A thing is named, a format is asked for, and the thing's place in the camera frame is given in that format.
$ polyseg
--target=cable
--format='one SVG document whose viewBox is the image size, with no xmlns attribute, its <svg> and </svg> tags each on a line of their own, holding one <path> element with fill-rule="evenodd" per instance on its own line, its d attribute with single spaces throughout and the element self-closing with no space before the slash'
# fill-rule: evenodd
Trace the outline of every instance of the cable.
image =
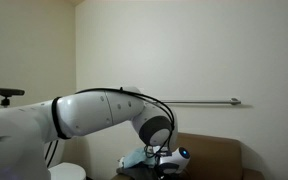
<svg viewBox="0 0 288 180">
<path fill-rule="evenodd" d="M 50 166 L 50 164 L 51 164 L 51 162 L 52 162 L 52 159 L 53 159 L 53 157 L 54 157 L 54 154 L 55 154 L 55 151 L 56 151 L 56 148 L 57 148 L 57 144 L 58 144 L 58 140 L 56 140 L 56 143 L 55 143 L 55 147 L 54 147 L 54 149 L 53 149 L 52 156 L 51 156 L 50 160 L 49 160 L 48 163 L 47 163 L 47 168 Z"/>
<path fill-rule="evenodd" d="M 50 152 L 50 149 L 51 149 L 52 144 L 53 144 L 53 142 L 51 142 L 51 143 L 48 145 L 47 152 L 46 152 L 46 155 L 45 155 L 45 161 L 47 160 L 47 156 L 48 156 L 48 153 Z"/>
<path fill-rule="evenodd" d="M 155 105 L 156 107 L 160 108 L 169 117 L 169 119 L 171 121 L 172 131 L 170 131 L 170 134 L 169 134 L 168 138 L 165 140 L 165 142 L 163 143 L 163 145 L 160 147 L 160 149 L 157 152 L 161 152 L 162 148 L 165 146 L 166 143 L 167 143 L 168 149 L 170 149 L 170 139 L 171 139 L 171 136 L 172 136 L 172 132 L 174 130 L 174 126 L 175 126 L 174 125 L 174 121 L 175 120 L 174 120 L 174 114 L 173 114 L 172 110 L 165 103 L 163 103 L 160 100 L 158 100 L 156 98 L 153 98 L 151 96 L 147 96 L 147 95 L 144 95 L 144 94 L 139 94 L 139 93 L 135 93 L 135 92 L 131 92 L 131 91 L 124 91 L 123 88 L 120 88 L 120 89 L 111 89 L 111 88 L 85 89 L 85 90 L 77 92 L 76 94 L 85 93 L 85 92 L 91 92 L 91 91 L 109 91 L 109 92 L 127 94 L 127 95 L 130 95 L 130 96 L 142 99 L 142 100 L 144 100 L 144 101 L 146 101 L 148 103 L 151 103 L 151 104 Z M 158 105 L 157 103 L 161 104 L 163 107 L 165 107 L 168 110 L 168 112 L 163 107 Z M 145 151 L 146 156 L 150 157 L 150 156 L 148 156 L 148 154 L 152 154 L 152 153 L 147 152 L 147 148 L 148 148 L 148 146 L 145 146 L 144 147 L 144 151 Z M 157 153 L 153 153 L 152 157 L 154 157 L 154 156 L 158 156 L 158 154 Z"/>
</svg>

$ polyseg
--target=metal rail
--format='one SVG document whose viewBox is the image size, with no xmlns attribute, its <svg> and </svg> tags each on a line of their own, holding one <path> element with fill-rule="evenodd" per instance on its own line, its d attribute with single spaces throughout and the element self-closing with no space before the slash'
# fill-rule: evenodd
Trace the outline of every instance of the metal rail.
<svg viewBox="0 0 288 180">
<path fill-rule="evenodd" d="M 231 98 L 230 100 L 224 101 L 215 101 L 215 100 L 161 100 L 163 103 L 166 104 L 231 104 L 231 105 L 238 105 L 242 102 L 236 98 Z"/>
</svg>

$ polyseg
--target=brown couch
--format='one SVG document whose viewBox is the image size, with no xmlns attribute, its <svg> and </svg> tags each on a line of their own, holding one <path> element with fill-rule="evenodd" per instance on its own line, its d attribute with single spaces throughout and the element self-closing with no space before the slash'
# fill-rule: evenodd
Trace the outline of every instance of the brown couch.
<svg viewBox="0 0 288 180">
<path fill-rule="evenodd" d="M 240 143 L 234 139 L 179 133 L 176 147 L 186 148 L 191 160 L 180 175 L 184 180 L 264 180 L 261 172 L 242 167 Z M 119 174 L 112 180 L 131 180 Z"/>
</svg>

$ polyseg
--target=wall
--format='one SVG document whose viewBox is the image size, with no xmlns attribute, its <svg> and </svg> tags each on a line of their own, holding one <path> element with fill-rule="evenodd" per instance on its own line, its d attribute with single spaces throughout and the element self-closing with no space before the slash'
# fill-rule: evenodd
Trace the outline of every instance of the wall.
<svg viewBox="0 0 288 180">
<path fill-rule="evenodd" d="M 11 107 L 75 92 L 75 8 L 70 2 L 0 0 L 0 87 L 25 90 L 24 96 L 10 98 Z"/>
<path fill-rule="evenodd" d="M 93 2 L 76 9 L 77 89 L 134 85 L 173 106 L 182 132 L 235 138 L 246 167 L 288 179 L 288 1 Z M 80 138 L 94 179 L 142 146 L 129 123 Z"/>
</svg>

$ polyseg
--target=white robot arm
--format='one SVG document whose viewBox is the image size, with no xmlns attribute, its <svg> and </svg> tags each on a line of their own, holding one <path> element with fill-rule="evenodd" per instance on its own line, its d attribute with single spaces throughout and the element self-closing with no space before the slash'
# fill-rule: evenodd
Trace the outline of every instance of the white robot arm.
<svg viewBox="0 0 288 180">
<path fill-rule="evenodd" d="M 172 111 L 136 88 L 89 89 L 0 109 L 0 180 L 50 180 L 43 157 L 45 143 L 84 136 L 127 120 L 146 145 L 170 146 L 176 140 Z"/>
</svg>

